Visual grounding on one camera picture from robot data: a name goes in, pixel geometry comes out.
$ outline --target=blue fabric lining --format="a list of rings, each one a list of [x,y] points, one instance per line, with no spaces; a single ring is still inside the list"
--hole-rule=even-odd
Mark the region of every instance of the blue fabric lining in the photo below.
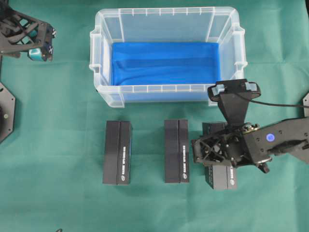
[[[212,84],[220,80],[217,43],[114,43],[112,85]]]

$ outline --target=green tablecloth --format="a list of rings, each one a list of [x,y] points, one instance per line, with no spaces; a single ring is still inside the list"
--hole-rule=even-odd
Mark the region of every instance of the green tablecloth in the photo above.
[[[205,103],[127,104],[112,109],[95,92],[89,33],[102,8],[233,6],[246,29],[248,67],[260,101],[299,103],[309,90],[304,0],[11,0],[58,31],[52,63],[5,58],[1,81],[16,96],[15,129],[0,145],[0,231],[307,231],[309,166],[275,158],[270,173],[238,169],[237,191],[214,191],[201,165],[190,184],[164,184],[164,119],[187,118],[190,139],[203,121],[223,120]],[[302,116],[295,108],[251,104],[247,121]],[[105,186],[106,120],[134,127],[129,186]]]

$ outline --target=blue light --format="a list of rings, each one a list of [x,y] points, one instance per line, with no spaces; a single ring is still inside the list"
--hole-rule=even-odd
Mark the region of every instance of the blue light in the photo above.
[[[267,134],[266,135],[266,140],[269,141],[269,142],[275,141],[275,135],[272,134],[272,133]]]

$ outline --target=black rectangular box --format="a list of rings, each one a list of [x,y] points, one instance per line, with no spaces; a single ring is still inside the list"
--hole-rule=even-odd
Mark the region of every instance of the black rectangular box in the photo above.
[[[189,182],[188,120],[165,120],[165,183]]]
[[[127,121],[107,121],[103,183],[128,185],[132,126]]]
[[[232,166],[205,167],[205,178],[214,190],[237,189],[236,169]]]

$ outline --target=hexagonal base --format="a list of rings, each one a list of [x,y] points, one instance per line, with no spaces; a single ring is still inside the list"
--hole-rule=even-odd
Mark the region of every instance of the hexagonal base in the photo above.
[[[3,125],[0,128],[0,143],[13,132],[15,97],[0,82],[0,107],[2,108]]]

